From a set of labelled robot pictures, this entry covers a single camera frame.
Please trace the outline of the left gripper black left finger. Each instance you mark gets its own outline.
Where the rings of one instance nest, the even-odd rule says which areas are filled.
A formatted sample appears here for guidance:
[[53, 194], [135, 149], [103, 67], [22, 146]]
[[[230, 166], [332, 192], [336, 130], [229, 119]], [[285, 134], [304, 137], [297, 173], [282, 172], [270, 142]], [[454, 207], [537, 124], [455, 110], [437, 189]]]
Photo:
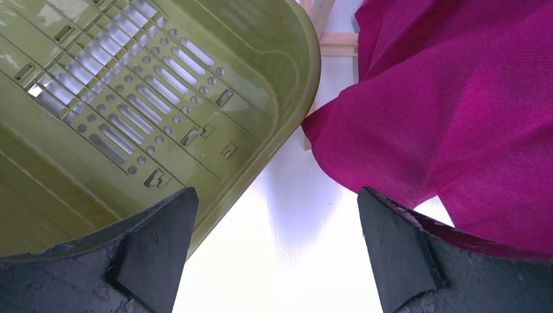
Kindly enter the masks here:
[[198, 206], [184, 188], [89, 235], [1, 258], [1, 311], [171, 312]]

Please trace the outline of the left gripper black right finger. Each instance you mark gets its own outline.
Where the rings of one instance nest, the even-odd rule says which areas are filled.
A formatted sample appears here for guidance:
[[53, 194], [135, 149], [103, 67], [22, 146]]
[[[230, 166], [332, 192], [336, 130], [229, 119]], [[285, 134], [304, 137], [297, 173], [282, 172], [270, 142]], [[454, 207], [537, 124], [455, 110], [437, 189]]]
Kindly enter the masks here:
[[373, 188], [357, 201], [384, 312], [552, 311], [552, 256], [460, 231]]

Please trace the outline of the magenta skirt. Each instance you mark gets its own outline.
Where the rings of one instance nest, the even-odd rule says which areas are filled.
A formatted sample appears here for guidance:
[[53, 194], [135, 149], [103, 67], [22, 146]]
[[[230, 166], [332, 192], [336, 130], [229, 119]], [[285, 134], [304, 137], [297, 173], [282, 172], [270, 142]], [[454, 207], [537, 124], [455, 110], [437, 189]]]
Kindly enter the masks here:
[[302, 125], [320, 168], [551, 253], [552, 2], [364, 1], [355, 17], [359, 81]]

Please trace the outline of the olive green plastic basket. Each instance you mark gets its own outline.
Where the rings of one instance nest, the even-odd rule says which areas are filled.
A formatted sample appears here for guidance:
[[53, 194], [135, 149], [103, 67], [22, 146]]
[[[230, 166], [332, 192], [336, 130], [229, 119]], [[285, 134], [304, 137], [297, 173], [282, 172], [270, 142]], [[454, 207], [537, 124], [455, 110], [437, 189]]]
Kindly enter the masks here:
[[193, 253], [299, 127], [319, 77], [296, 1], [2, 1], [1, 255], [186, 187]]

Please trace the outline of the wooden clothes rack frame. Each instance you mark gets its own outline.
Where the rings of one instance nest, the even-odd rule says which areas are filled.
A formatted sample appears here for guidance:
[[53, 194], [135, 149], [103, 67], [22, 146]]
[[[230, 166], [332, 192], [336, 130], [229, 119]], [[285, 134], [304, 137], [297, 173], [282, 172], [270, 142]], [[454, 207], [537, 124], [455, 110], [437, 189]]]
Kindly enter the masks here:
[[320, 86], [309, 114], [358, 80], [355, 11], [360, 1], [300, 1], [312, 20], [320, 42]]

